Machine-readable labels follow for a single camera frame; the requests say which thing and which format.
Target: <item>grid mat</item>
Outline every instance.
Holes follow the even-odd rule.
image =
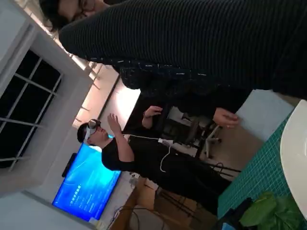
[[[290,194],[279,152],[287,120],[288,118],[281,123],[247,167],[219,197],[218,218],[223,217],[230,208],[236,208],[246,198],[257,199],[265,191],[271,191],[277,196]],[[307,230],[307,221],[302,229]]]

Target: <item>plant leaf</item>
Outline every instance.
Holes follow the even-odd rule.
[[[278,230],[277,220],[274,214],[271,214],[265,221],[258,225],[258,230]]]
[[[299,229],[303,217],[292,196],[282,196],[277,198],[277,208],[275,211],[277,226],[280,229]]]
[[[263,223],[273,214],[277,206],[273,193],[265,192],[249,207],[240,219],[244,227],[251,227]]]

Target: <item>television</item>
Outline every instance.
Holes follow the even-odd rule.
[[[120,176],[103,166],[101,154],[81,145],[52,205],[85,221],[100,219]]]

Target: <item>man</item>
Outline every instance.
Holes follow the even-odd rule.
[[[207,95],[230,85],[307,99],[305,0],[40,5],[53,29],[66,25],[59,39],[68,52],[115,66],[125,85],[144,95]]]
[[[109,137],[98,120],[82,124],[77,132],[80,142],[102,149],[105,167],[138,173],[163,189],[195,200],[212,214],[217,214],[218,196],[230,181],[200,160],[163,145],[157,139],[140,137],[131,131],[123,133],[113,114],[107,120],[114,138]]]

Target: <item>black pants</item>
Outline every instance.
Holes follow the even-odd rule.
[[[157,184],[163,189],[200,203],[207,211],[217,215],[218,197],[230,181],[200,160],[173,151],[163,163],[166,173]]]

